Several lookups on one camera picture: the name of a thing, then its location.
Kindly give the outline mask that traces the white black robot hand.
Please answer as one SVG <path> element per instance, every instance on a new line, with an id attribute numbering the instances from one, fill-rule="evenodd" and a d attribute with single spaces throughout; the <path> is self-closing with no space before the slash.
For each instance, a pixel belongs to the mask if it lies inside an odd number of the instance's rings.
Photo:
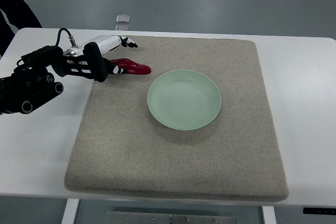
<path id="1" fill-rule="evenodd" d="M 83 55 L 84 46 L 90 42 L 95 42 L 98 45 L 100 53 L 104 55 L 105 53 L 114 50 L 119 46 L 137 48 L 138 45 L 130 38 L 124 36 L 113 36 L 113 35 L 100 35 L 90 41 L 79 46 L 76 54 L 78 56 Z M 122 68 L 121 65 L 115 64 L 110 60 L 103 58 L 104 65 L 109 74 L 126 74 L 127 70 Z"/>

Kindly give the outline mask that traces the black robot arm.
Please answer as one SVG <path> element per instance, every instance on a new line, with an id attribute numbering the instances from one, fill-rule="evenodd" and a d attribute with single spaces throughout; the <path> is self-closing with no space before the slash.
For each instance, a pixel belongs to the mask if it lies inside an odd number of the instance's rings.
<path id="1" fill-rule="evenodd" d="M 72 35 L 71 48 L 59 47 L 60 34 L 53 46 L 44 46 L 21 57 L 13 73 L 1 78 L 1 113 L 29 114 L 60 95 L 64 86 L 54 75 L 80 76 L 99 82 L 108 76 L 102 57 L 108 43 L 102 37 L 78 46 Z"/>

